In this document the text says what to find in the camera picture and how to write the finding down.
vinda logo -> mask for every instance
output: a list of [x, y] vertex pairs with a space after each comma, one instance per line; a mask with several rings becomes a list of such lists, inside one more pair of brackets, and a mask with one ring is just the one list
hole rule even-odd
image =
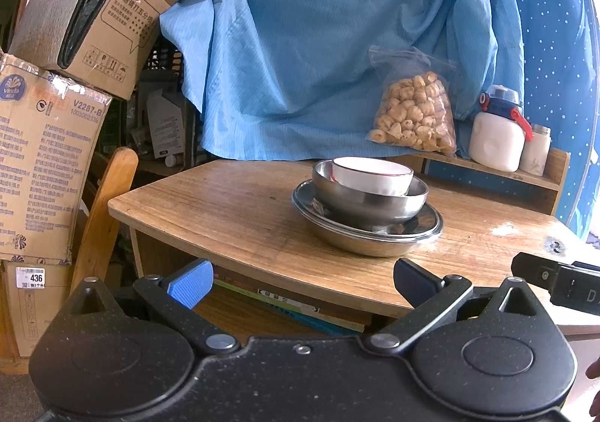
[[0, 82], [0, 100], [19, 100], [25, 94], [25, 80], [16, 73]]

blue cloth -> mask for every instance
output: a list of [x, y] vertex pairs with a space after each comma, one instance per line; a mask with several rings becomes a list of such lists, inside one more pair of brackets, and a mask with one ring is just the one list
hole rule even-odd
[[[586, 238], [598, 196], [598, 20], [592, 0], [517, 0], [525, 44], [525, 116], [571, 153], [556, 217]], [[432, 175], [531, 197], [531, 186], [432, 163]]]
[[[183, 52], [183, 92], [203, 115], [202, 145], [221, 157], [407, 152], [365, 139], [382, 95], [371, 45], [459, 62], [459, 120], [492, 83], [523, 92], [516, 0], [181, 0], [160, 22]], [[469, 133], [458, 127], [463, 146]]]

stack of books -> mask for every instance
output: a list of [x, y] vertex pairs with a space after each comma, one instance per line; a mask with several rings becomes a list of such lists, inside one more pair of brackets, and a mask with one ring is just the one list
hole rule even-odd
[[292, 317], [309, 327], [330, 335], [353, 335], [363, 332], [365, 325], [322, 313], [319, 307], [308, 305], [276, 293], [244, 284], [215, 273], [215, 284], [269, 304], [274, 310]]

blue polka dot curtain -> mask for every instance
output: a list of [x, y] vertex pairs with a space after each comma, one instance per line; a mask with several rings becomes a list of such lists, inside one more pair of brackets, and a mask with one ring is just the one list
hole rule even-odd
[[[598, 195], [598, 20], [592, 0], [517, 0], [525, 46], [525, 116], [551, 128], [552, 144], [571, 153], [556, 217], [587, 237]], [[431, 163], [429, 173], [526, 197], [531, 186]]]

blue gripper pad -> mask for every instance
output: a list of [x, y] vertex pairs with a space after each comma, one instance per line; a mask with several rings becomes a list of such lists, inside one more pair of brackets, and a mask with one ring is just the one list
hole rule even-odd
[[197, 258], [174, 275], [165, 278], [161, 286], [176, 301], [193, 308], [212, 288], [212, 263]]

